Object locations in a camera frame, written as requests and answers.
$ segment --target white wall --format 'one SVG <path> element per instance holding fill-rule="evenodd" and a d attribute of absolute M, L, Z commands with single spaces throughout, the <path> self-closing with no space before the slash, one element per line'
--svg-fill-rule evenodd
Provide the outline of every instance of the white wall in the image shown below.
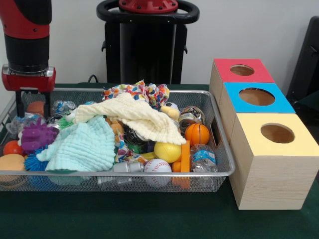
<path fill-rule="evenodd" d="M 287 90 L 309 19 L 319 14 L 318 0 L 190 1 L 201 13 L 198 22 L 188 25 L 182 83 L 208 84 L 214 57 L 261 58 L 279 87 Z M 99 2 L 52 0 L 50 65 L 56 67 L 57 82 L 84 82 L 93 73 L 106 81 Z M 5 62 L 1 33 L 0 64 Z M 0 84 L 1 102 L 9 95 Z"/>

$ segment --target light blue washcloth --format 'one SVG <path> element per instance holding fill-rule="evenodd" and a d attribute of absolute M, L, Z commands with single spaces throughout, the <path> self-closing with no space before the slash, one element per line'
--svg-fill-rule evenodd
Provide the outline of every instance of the light blue washcloth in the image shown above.
<path fill-rule="evenodd" d="M 61 130 L 37 158 L 49 161 L 45 171 L 107 171 L 114 162 L 114 133 L 102 116 Z"/>

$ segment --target cream towel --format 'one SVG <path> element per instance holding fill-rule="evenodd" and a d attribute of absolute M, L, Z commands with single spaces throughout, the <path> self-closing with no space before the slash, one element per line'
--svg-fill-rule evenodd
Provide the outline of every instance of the cream towel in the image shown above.
<path fill-rule="evenodd" d="M 144 101 L 134 100 L 130 93 L 121 93 L 116 98 L 98 104 L 79 106 L 73 122 L 87 122 L 96 115 L 120 120 L 144 138 L 155 142 L 178 145 L 186 143 L 165 113 L 152 109 Z"/>

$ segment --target circular hole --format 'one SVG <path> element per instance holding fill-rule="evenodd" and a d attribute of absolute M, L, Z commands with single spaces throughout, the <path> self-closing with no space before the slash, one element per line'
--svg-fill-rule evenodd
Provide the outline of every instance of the circular hole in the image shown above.
<path fill-rule="evenodd" d="M 269 106 L 275 102 L 275 97 L 268 91 L 258 88 L 246 88 L 239 92 L 239 97 L 255 106 Z"/>
<path fill-rule="evenodd" d="M 290 143 L 295 139 L 292 130 L 281 124 L 266 124 L 261 127 L 261 133 L 264 137 L 275 143 Z"/>
<path fill-rule="evenodd" d="M 246 65 L 234 65 L 230 71 L 238 76 L 250 76 L 255 73 L 253 68 Z"/>

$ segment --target wooden box with hole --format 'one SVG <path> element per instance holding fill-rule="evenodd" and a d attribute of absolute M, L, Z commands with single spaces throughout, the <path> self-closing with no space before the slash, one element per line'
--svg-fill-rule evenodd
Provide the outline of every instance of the wooden box with hole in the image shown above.
<path fill-rule="evenodd" d="M 230 176 L 240 210 L 297 210 L 319 169 L 319 146 L 296 114 L 237 113 Z"/>
<path fill-rule="evenodd" d="M 228 141 L 236 113 L 295 113 L 274 83 L 225 83 L 219 111 Z"/>
<path fill-rule="evenodd" d="M 259 59 L 214 59 L 209 91 L 219 106 L 225 82 L 274 83 Z"/>

